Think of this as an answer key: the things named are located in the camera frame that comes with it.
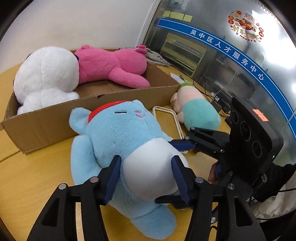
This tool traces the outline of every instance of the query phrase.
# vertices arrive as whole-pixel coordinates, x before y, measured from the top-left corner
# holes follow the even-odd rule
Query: white wall
[[[154,0],[34,0],[0,42],[0,73],[44,46],[135,47]]]

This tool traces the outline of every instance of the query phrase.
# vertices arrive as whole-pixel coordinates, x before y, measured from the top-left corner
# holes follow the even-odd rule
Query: plush toy belly
[[[129,190],[145,202],[175,193],[178,187],[171,164],[175,155],[188,167],[186,158],[163,138],[154,138],[134,150],[123,161],[123,177]]]

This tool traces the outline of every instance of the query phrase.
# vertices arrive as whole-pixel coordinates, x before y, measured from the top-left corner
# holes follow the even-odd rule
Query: blue stripe
[[[183,24],[178,21],[173,21],[165,18],[161,18],[159,27],[170,29],[187,36],[190,36],[194,39],[197,39],[226,55],[244,70],[250,73],[254,79],[259,82],[259,84],[267,91],[270,97],[274,100],[276,105],[279,107],[283,113],[285,119],[288,121],[289,118],[293,115],[293,108],[290,105],[289,101],[273,81],[273,79],[248,55],[240,51],[238,48],[234,47],[232,44],[226,42],[225,40],[199,28],[196,28],[191,25]],[[289,127],[296,139],[296,116],[294,115]]]

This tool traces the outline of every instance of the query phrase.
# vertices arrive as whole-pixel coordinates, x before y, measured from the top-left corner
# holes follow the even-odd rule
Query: paper
[[[182,83],[185,82],[185,80],[181,79],[179,75],[176,75],[176,74],[173,74],[173,73],[171,73],[170,75],[171,75],[171,77],[172,77],[174,80],[178,81],[180,84],[182,84]]]
[[[184,13],[177,13],[177,19],[178,20],[183,20]]]
[[[171,12],[171,13],[170,13],[170,18],[175,18],[175,19],[177,19],[177,12]]]
[[[187,15],[185,14],[184,18],[183,18],[183,21],[186,21],[186,22],[191,22],[191,19],[192,19],[192,16],[191,15]]]
[[[170,11],[165,11],[163,13],[163,17],[169,17],[170,16]]]

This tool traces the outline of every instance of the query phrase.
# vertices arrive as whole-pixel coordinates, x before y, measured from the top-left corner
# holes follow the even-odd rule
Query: red headband
[[[98,114],[99,112],[101,112],[102,110],[104,109],[107,109],[111,106],[114,106],[114,105],[117,105],[117,104],[120,104],[120,103],[123,103],[123,102],[127,102],[129,100],[122,100],[122,101],[115,101],[115,102],[111,102],[111,103],[108,103],[108,104],[105,104],[105,105],[102,105],[100,106],[99,108],[96,108],[94,111],[92,111],[90,114],[89,114],[89,119],[88,119],[88,122],[89,123],[91,121],[92,118],[95,117],[96,114]]]

